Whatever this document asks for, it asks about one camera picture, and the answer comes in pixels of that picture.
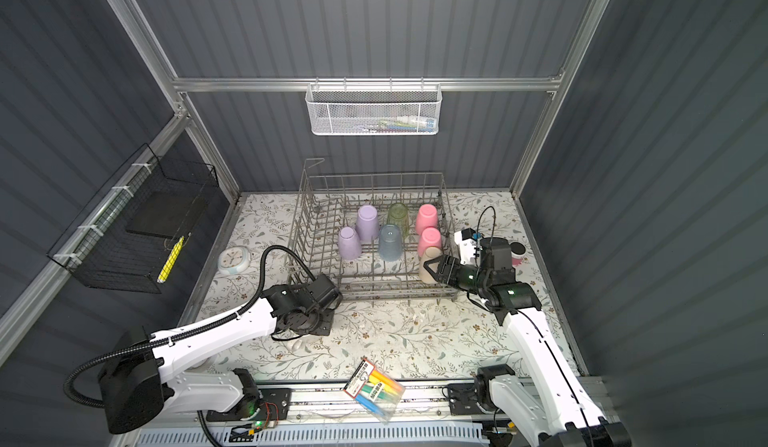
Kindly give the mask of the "pink cup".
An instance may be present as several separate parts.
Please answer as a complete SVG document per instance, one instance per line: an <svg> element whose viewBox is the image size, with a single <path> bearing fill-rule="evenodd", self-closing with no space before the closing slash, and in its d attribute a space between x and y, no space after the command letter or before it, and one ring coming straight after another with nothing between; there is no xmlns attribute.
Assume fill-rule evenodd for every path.
<svg viewBox="0 0 768 447"><path fill-rule="evenodd" d="M421 235L427 228L437 229L438 225L439 215L436 206L429 203L422 204L418 209L415 220L416 233Z"/></svg>
<svg viewBox="0 0 768 447"><path fill-rule="evenodd" d="M422 257L424 253L431 247L435 247L438 251L442 250L442 234L436 227L426 227L423 229L419 236L417 255Z"/></svg>

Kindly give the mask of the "blue translucent cup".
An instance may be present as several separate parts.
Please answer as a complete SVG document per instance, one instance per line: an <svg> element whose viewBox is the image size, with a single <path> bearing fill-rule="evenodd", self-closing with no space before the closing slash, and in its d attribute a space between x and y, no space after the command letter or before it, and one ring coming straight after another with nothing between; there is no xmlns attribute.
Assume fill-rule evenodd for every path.
<svg viewBox="0 0 768 447"><path fill-rule="evenodd" d="M378 254L382 261L395 262L402 257L403 237L397 225L383 225L379 232L378 241Z"/></svg>

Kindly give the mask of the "green translucent cup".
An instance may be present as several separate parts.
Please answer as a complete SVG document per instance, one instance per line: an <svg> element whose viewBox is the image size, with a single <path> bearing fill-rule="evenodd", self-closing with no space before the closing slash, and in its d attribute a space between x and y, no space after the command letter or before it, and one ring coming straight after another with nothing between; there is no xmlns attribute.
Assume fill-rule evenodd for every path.
<svg viewBox="0 0 768 447"><path fill-rule="evenodd" d="M406 204L396 202L389 206L387 223L398 227L402 237L407 239L410 232L409 209Z"/></svg>

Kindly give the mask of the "lilac cup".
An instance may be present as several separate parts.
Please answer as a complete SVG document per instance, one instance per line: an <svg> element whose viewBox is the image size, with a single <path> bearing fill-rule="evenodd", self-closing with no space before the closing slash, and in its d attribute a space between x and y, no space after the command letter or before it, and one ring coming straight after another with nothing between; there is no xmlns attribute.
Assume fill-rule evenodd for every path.
<svg viewBox="0 0 768 447"><path fill-rule="evenodd" d="M355 229L362 243L369 244L375 241L380 227L378 211L373 205L365 204L358 209Z"/></svg>

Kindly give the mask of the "purple cup front row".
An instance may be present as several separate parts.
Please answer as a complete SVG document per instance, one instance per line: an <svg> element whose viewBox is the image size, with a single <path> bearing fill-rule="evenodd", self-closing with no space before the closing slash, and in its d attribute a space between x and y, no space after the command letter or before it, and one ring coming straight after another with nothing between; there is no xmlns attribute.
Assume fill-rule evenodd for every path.
<svg viewBox="0 0 768 447"><path fill-rule="evenodd" d="M353 227L345 226L339 231L337 245L344 261L353 261L362 255L362 243Z"/></svg>

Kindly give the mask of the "beige cup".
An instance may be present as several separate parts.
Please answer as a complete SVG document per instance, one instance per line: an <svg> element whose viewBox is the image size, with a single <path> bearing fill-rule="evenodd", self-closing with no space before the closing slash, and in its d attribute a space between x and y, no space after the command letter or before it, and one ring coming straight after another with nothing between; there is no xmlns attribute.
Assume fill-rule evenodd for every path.
<svg viewBox="0 0 768 447"><path fill-rule="evenodd" d="M434 285L437 281L430 273L429 268L434 269L433 260L442 255L442 250L439 247L430 246L427 247L423 254L419 258L418 276L421 282L428 285Z"/></svg>

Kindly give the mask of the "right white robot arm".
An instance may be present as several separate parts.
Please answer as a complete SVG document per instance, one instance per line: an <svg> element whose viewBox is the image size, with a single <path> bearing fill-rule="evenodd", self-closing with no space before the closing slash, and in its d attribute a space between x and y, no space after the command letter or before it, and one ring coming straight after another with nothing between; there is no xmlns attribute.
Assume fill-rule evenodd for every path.
<svg viewBox="0 0 768 447"><path fill-rule="evenodd" d="M518 280L524 246L473 229L457 238L460 255L428 259L424 271L438 284L481 299L513 341L537 391L531 395L507 364L483 367L475 376L479 404L506 414L531 446L631 445L624 425L608 420L568 366L533 288Z"/></svg>

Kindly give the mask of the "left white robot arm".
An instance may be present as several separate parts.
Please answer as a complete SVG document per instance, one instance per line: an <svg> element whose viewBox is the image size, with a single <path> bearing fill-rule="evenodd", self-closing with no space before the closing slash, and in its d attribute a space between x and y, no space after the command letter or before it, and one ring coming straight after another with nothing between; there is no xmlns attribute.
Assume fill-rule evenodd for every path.
<svg viewBox="0 0 768 447"><path fill-rule="evenodd" d="M212 411L226 420L262 420L263 397L252 376L199 372L206 361L236 345L285 330L326 336L342 300L324 274L307 284L275 285L250 306L238 306L204 321L152 335L126 333L124 353L105 362L98 374L108 430L123 434L162 414Z"/></svg>

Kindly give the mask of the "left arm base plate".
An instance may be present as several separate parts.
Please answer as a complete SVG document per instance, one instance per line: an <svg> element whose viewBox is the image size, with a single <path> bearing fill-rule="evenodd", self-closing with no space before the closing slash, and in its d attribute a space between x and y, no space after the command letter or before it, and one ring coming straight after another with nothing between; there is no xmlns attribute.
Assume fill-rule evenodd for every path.
<svg viewBox="0 0 768 447"><path fill-rule="evenodd" d="M258 394L245 394L226 411L209 410L207 422L267 422L286 420L293 391L289 388L260 389Z"/></svg>

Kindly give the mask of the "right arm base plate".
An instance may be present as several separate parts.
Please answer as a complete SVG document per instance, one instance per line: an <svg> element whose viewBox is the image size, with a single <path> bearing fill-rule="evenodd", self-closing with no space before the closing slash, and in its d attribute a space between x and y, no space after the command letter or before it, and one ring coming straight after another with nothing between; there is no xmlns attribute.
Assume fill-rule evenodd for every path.
<svg viewBox="0 0 768 447"><path fill-rule="evenodd" d="M470 416L486 414L478 400L473 383L450 383L444 388L444 396L448 401L450 413L453 416Z"/></svg>

